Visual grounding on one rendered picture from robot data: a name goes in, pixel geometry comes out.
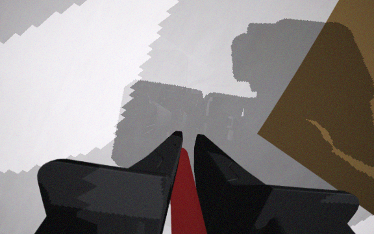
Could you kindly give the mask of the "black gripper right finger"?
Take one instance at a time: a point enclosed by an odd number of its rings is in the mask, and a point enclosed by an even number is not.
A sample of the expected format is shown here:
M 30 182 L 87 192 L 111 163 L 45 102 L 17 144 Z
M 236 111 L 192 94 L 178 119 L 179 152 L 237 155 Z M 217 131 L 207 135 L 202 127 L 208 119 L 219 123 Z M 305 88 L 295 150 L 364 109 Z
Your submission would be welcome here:
M 357 196 L 346 191 L 267 185 L 200 134 L 194 174 L 207 234 L 262 234 L 278 216 L 348 223 L 359 206 Z

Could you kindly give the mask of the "dark red peg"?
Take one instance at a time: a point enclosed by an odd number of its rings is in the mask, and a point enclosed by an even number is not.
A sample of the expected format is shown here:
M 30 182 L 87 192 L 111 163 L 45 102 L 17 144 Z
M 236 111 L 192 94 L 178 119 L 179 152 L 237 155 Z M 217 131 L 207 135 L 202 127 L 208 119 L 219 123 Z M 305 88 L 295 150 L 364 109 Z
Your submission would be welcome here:
M 207 234 L 188 152 L 184 148 L 181 148 L 171 194 L 171 234 Z

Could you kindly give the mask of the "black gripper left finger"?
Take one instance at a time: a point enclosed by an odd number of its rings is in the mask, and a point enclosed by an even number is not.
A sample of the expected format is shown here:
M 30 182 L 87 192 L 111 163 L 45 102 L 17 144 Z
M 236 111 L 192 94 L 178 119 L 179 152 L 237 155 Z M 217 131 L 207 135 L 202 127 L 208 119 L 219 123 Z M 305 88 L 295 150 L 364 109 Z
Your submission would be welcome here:
M 136 220 L 144 234 L 163 234 L 182 148 L 175 131 L 129 168 L 70 159 L 40 167 L 38 185 L 44 209 Z

